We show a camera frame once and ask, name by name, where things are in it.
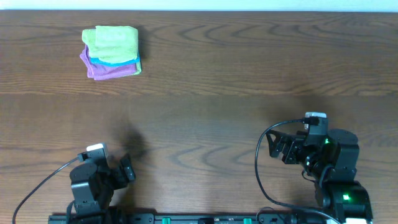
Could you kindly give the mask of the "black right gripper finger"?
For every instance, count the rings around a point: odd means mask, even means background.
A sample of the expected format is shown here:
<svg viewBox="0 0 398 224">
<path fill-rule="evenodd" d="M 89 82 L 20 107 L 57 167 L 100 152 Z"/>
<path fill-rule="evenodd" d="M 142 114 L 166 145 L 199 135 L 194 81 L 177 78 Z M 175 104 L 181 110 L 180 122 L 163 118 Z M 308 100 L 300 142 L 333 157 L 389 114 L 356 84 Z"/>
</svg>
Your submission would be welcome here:
<svg viewBox="0 0 398 224">
<path fill-rule="evenodd" d="M 294 140 L 293 135 L 273 129 L 270 129 L 268 132 L 266 132 L 266 138 L 269 144 L 288 143 Z"/>
<path fill-rule="evenodd" d="M 269 143 L 269 155 L 271 157 L 279 157 L 281 145 L 279 142 Z"/>
</svg>

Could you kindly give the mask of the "green microfiber cloth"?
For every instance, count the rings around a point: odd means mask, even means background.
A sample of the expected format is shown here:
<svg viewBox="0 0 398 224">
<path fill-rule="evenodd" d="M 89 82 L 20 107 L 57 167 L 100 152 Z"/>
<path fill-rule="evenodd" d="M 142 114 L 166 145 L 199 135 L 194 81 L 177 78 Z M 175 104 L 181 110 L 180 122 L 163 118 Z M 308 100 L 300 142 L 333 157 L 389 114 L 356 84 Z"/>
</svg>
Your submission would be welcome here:
<svg viewBox="0 0 398 224">
<path fill-rule="evenodd" d="M 81 38 L 89 49 L 89 57 L 121 63 L 137 58 L 138 35 L 138 30 L 131 26 L 96 26 L 83 30 Z"/>
</svg>

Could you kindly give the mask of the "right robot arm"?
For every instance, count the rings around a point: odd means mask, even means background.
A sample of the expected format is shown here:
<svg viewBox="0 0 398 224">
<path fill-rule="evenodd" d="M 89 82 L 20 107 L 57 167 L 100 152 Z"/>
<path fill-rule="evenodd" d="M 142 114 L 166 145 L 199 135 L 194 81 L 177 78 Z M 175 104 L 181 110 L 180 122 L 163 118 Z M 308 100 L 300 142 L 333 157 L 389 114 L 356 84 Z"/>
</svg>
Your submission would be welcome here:
<svg viewBox="0 0 398 224">
<path fill-rule="evenodd" d="M 369 195 L 354 179 L 359 156 L 355 134 L 312 127 L 296 134 L 271 130 L 266 137 L 271 157 L 300 164 L 314 178 L 315 198 L 324 213 L 341 223 L 350 218 L 373 219 Z"/>
</svg>

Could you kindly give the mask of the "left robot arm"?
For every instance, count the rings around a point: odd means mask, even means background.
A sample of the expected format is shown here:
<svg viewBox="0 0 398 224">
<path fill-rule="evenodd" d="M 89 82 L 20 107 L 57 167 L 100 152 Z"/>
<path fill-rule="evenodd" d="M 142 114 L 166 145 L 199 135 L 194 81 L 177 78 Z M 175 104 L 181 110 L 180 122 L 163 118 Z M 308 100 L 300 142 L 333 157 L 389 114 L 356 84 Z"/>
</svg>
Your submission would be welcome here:
<svg viewBox="0 0 398 224">
<path fill-rule="evenodd" d="M 115 190 L 135 181 L 131 158 L 125 154 L 119 165 L 110 168 L 102 152 L 83 152 L 78 155 L 82 165 L 70 172 L 74 200 L 67 207 L 67 223 L 126 223 L 122 211 L 111 207 Z"/>
</svg>

